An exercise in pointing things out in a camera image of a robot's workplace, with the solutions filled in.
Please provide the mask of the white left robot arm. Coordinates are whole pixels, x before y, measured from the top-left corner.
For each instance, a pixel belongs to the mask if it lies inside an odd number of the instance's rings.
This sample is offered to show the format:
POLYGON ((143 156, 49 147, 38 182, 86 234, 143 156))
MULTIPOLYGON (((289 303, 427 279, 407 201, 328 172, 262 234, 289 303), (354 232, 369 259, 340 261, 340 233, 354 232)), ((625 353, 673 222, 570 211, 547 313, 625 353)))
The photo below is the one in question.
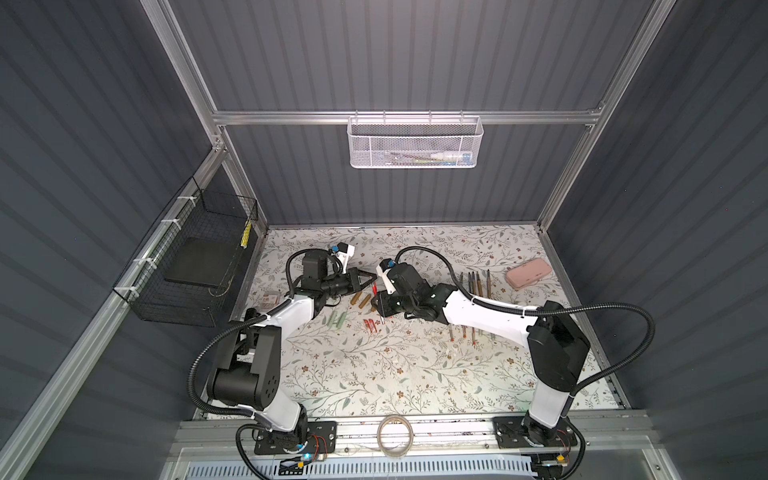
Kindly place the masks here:
POLYGON ((247 310, 243 322, 205 348, 216 350, 206 380, 207 399, 197 396, 193 387, 188 390, 200 410, 251 418, 272 432, 304 434, 305 408, 280 387, 282 343, 315 319, 328 300, 360 293, 375 282, 374 273, 348 265, 354 252, 354 246, 340 243, 289 256, 286 299, 266 313, 247 310))

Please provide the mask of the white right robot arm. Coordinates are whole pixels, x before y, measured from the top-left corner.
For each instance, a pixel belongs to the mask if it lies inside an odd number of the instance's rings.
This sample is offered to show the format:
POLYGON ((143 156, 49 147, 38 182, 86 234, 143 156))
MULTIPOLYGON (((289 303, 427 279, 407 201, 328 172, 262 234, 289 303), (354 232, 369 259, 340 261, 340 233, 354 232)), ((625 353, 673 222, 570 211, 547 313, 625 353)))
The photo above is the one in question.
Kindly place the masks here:
POLYGON ((375 305, 383 317, 407 318, 482 330, 525 348, 536 376, 529 422, 557 428, 591 349, 587 336, 562 306, 521 307, 470 294, 461 284, 430 284, 414 266, 390 259, 376 268, 384 289, 375 305))

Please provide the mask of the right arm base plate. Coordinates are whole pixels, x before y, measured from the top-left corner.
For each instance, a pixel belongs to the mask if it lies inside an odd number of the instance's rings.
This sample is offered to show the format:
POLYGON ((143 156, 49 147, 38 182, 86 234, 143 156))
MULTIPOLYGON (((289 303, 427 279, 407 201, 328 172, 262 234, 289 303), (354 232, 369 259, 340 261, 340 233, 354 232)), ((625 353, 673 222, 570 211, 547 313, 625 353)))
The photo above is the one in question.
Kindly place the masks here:
POLYGON ((555 427, 547 427, 528 414, 506 415, 492 418, 493 433, 499 448, 554 448, 569 449, 578 444, 574 429, 564 418, 555 427))

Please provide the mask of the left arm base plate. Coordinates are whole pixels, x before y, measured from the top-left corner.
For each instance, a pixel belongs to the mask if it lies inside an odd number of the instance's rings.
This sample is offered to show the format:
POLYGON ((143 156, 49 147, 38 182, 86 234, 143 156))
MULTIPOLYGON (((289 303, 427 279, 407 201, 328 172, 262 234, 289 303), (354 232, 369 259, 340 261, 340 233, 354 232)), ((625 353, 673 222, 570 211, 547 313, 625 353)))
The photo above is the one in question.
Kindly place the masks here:
POLYGON ((335 421, 310 421, 299 423, 292 432, 257 431, 252 434, 255 440, 253 452, 256 455, 334 453, 337 430, 335 421))

